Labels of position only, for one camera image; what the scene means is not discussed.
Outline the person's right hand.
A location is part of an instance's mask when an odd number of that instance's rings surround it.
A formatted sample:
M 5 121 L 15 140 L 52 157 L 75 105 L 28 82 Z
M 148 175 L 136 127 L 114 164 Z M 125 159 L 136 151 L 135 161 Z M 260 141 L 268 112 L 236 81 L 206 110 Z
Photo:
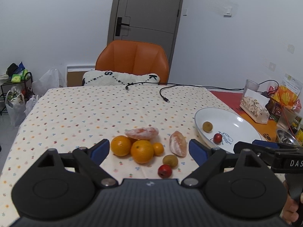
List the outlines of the person's right hand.
M 298 210 L 298 203 L 290 197 L 290 195 L 287 196 L 286 203 L 282 210 L 282 219 L 287 224 L 292 224 L 296 222 L 299 218 L 299 214 L 297 213 Z

